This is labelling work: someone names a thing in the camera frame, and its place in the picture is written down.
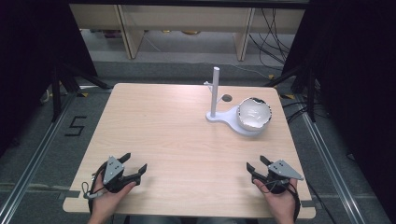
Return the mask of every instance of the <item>white vertical post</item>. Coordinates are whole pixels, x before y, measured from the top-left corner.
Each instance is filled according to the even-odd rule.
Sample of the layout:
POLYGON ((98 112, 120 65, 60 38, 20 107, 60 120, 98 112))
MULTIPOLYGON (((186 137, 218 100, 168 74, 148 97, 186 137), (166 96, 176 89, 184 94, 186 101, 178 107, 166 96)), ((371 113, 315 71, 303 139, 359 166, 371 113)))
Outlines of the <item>white vertical post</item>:
POLYGON ((219 71, 218 67, 213 68, 212 106, 210 108, 210 117, 212 118, 216 116, 216 104, 218 103, 219 71))

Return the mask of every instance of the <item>light wood tabletop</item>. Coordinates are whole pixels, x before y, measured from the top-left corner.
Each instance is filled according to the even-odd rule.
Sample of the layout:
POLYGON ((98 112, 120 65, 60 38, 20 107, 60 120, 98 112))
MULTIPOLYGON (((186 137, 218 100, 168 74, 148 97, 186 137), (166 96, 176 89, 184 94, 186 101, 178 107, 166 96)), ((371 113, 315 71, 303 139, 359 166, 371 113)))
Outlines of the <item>light wood tabletop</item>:
MULTIPOLYGON (((219 86, 218 111, 248 97, 263 99, 272 119, 258 136, 246 137, 227 124, 208 122, 211 92, 207 86, 126 84, 115 86, 70 190, 92 183, 92 173, 108 159, 131 152, 124 175, 148 164, 141 185, 121 202, 117 213, 186 217, 270 217, 261 192, 251 183, 247 162, 267 174, 260 155, 283 159, 304 175, 278 94, 273 88, 219 86)), ((312 202, 305 181, 300 199, 312 202)), ((66 212, 88 213, 82 191, 66 198, 66 212)), ((315 207, 302 207, 299 218, 312 218, 315 207)))

